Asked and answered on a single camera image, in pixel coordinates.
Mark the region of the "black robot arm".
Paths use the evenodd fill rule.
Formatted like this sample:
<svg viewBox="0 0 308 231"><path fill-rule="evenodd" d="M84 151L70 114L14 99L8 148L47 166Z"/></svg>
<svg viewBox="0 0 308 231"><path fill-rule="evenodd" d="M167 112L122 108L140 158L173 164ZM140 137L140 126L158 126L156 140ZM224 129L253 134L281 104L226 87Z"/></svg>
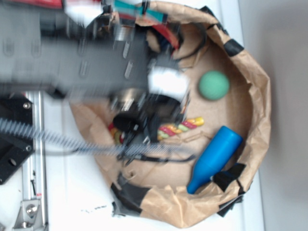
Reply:
<svg viewBox="0 0 308 231"><path fill-rule="evenodd" d="M77 103L115 103L106 114L122 113L119 97L150 93L150 61L162 66L147 33L168 32L168 15L122 1L99 6L88 24L75 21L61 3L3 0L0 3L0 92L45 91Z"/></svg>

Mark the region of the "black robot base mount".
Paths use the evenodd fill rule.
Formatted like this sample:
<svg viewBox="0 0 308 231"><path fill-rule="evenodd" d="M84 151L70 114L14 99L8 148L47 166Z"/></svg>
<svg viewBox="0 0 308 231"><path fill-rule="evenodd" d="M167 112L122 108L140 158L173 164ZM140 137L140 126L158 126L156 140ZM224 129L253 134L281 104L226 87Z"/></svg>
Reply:
<svg viewBox="0 0 308 231"><path fill-rule="evenodd" d="M33 124L32 102L24 95L0 99L2 119ZM33 139L0 133L0 183L5 184L34 152Z"/></svg>

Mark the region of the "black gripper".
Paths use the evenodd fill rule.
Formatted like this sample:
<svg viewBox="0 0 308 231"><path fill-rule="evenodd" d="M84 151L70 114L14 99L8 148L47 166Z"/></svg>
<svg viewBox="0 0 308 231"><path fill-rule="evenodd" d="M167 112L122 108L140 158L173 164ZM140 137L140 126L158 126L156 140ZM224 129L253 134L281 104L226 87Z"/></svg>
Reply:
<svg viewBox="0 0 308 231"><path fill-rule="evenodd" d="M159 127L181 123L189 101L189 78L170 54L155 54L149 61L148 88L130 88L110 97L116 111L109 131L116 144L158 142Z"/></svg>

